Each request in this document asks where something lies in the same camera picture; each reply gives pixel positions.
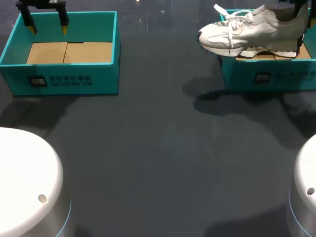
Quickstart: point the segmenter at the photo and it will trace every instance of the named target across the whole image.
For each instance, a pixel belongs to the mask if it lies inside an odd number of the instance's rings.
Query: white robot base
[[[288,193],[287,222],[293,237],[316,237],[316,135],[301,148]]]
[[[42,138],[0,128],[0,237],[73,237],[63,167]]]

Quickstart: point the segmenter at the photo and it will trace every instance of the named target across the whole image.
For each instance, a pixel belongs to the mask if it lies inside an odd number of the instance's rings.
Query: white sneaker
[[[208,51],[228,57],[236,57],[252,47],[272,52],[296,52],[297,40],[306,30],[309,15],[307,3],[295,18],[294,8],[272,9],[262,5],[254,11],[242,10],[232,14],[217,4],[214,8],[226,20],[203,27],[197,38]]]

